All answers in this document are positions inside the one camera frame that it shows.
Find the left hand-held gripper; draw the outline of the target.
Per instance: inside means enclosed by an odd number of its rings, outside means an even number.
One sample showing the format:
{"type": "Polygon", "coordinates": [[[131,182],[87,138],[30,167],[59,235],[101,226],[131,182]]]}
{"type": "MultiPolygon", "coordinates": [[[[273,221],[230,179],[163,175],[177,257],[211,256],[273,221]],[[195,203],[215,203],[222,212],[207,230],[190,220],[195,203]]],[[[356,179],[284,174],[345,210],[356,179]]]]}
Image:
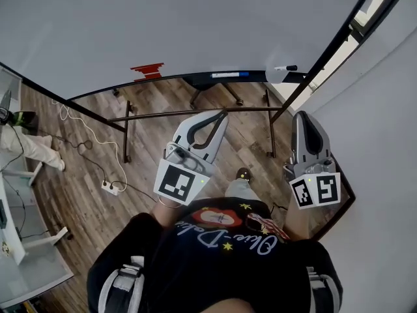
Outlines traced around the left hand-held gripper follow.
{"type": "Polygon", "coordinates": [[[159,162],[154,192],[182,205],[194,201],[214,174],[212,163],[227,126],[225,110],[209,110],[185,119],[159,162]],[[215,124],[206,141],[197,144],[195,133],[212,122],[215,124]]]}

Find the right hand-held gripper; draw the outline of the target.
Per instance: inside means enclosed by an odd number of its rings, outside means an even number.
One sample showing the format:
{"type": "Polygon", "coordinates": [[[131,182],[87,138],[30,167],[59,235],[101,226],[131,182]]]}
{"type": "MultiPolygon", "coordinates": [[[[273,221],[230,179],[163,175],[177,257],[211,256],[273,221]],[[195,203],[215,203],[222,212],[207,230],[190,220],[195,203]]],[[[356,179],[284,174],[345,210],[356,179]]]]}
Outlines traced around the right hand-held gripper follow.
{"type": "Polygon", "coordinates": [[[321,124],[310,114],[297,112],[292,121],[293,163],[283,167],[296,205],[308,209],[341,201],[341,177],[330,156],[330,139],[321,124]],[[298,164],[320,160],[314,164],[298,164]]]}

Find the white round eraser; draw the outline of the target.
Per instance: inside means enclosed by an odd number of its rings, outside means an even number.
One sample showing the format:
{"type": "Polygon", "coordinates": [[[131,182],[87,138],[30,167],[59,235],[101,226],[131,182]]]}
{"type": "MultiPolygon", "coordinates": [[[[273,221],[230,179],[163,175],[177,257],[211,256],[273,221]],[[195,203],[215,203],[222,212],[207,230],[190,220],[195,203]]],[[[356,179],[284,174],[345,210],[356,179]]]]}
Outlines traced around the white round eraser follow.
{"type": "Polygon", "coordinates": [[[272,67],[265,71],[265,77],[269,83],[281,83],[288,72],[287,66],[272,67]]]}

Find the person's left forearm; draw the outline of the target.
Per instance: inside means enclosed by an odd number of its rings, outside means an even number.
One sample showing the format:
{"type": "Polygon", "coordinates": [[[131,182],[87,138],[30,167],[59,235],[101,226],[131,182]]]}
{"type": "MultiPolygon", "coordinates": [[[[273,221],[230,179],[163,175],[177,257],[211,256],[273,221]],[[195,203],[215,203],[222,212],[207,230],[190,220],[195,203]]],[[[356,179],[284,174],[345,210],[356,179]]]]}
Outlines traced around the person's left forearm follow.
{"type": "Polygon", "coordinates": [[[168,228],[176,223],[184,206],[180,203],[167,199],[163,196],[158,196],[156,205],[152,208],[152,217],[163,228],[168,228]]]}

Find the person's right forearm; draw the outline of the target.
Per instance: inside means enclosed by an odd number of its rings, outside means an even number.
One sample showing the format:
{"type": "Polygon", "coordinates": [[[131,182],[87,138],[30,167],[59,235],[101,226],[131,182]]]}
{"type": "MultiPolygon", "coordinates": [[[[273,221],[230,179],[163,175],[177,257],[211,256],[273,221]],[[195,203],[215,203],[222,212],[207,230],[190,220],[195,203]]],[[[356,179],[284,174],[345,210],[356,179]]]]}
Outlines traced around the person's right forearm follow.
{"type": "Polygon", "coordinates": [[[289,202],[283,230],[292,241],[310,238],[309,221],[311,210],[312,208],[299,209],[294,198],[289,202]]]}

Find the red magnetic eraser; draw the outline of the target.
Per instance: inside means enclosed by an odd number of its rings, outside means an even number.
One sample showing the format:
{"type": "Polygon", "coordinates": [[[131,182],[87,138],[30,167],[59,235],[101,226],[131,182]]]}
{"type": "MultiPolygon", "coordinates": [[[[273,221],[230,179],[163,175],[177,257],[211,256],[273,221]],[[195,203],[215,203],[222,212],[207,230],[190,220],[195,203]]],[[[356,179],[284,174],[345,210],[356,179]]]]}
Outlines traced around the red magnetic eraser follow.
{"type": "Polygon", "coordinates": [[[154,63],[149,65],[142,65],[138,67],[131,67],[130,70],[140,74],[140,78],[135,79],[135,82],[143,80],[153,80],[162,77],[160,68],[164,66],[164,63],[154,63]]]}

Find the whiteboard on black stand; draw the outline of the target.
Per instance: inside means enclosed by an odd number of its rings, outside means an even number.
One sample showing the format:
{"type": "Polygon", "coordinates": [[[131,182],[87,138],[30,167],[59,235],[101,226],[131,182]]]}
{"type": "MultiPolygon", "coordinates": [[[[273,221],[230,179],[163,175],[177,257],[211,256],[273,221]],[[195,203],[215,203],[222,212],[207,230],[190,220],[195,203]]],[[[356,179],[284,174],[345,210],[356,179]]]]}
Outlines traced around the whiteboard on black stand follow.
{"type": "Polygon", "coordinates": [[[293,98],[351,32],[368,0],[0,0],[0,74],[126,133],[78,98],[135,83],[191,77],[267,82],[268,68],[297,65],[282,82],[293,98]],[[164,63],[135,82],[131,67],[164,63]],[[243,78],[212,73],[249,72],[243,78]]]}

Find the white power strip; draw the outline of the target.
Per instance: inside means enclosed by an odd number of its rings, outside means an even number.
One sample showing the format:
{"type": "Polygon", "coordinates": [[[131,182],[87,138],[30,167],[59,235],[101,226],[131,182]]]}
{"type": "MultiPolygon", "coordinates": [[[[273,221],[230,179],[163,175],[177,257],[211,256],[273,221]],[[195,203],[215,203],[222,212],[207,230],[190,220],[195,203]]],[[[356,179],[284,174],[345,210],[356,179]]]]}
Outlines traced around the white power strip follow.
{"type": "Polygon", "coordinates": [[[119,188],[115,186],[114,184],[110,183],[109,181],[102,181],[101,185],[102,190],[114,195],[119,195],[119,188]]]}

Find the person's black printed shirt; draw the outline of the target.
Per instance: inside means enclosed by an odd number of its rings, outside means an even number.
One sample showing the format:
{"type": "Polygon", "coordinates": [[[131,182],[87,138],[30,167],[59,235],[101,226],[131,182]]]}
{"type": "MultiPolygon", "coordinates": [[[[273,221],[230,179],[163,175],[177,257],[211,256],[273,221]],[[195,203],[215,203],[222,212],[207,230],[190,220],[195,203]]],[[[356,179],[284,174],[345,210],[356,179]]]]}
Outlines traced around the person's black printed shirt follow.
{"type": "Polygon", "coordinates": [[[202,313],[238,299],[253,313],[339,313],[343,288],[325,247],[291,241],[267,205],[197,200],[163,228],[131,218],[87,277],[89,313],[202,313]]]}

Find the white desk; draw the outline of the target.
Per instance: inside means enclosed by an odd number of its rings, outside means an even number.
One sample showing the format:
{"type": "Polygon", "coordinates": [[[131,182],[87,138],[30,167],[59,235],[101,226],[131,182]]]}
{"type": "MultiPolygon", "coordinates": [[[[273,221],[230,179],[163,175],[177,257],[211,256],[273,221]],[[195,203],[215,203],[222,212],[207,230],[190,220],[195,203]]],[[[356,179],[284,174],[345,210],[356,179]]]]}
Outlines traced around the white desk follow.
{"type": "Polygon", "coordinates": [[[0,225],[0,230],[3,236],[3,238],[0,240],[0,246],[3,244],[3,242],[5,242],[5,250],[7,254],[11,256],[16,262],[16,265],[19,265],[23,261],[24,257],[26,257],[26,249],[36,248],[46,244],[55,245],[65,235],[69,234],[68,228],[64,226],[56,235],[52,235],[47,238],[37,239],[28,243],[22,243],[22,240],[20,239],[20,231],[16,229],[8,203],[8,198],[5,190],[5,177],[10,176],[26,178],[29,180],[27,186],[31,188],[42,167],[43,163],[40,162],[37,164],[35,171],[17,171],[4,169],[0,173],[0,214],[1,211],[4,211],[5,219],[5,225],[3,227],[0,225]]]}

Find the clear floor mat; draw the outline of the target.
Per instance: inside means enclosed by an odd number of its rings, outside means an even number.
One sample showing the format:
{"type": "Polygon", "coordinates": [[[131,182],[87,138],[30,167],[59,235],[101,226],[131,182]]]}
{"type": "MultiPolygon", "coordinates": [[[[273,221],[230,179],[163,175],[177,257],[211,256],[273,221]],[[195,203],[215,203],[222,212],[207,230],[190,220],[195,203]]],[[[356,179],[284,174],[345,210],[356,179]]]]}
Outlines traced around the clear floor mat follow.
{"type": "MultiPolygon", "coordinates": [[[[46,229],[37,206],[12,206],[10,211],[22,243],[56,235],[46,229]]],[[[43,294],[74,276],[58,251],[57,243],[26,249],[26,257],[16,265],[3,242],[0,246],[0,308],[43,294]]]]}

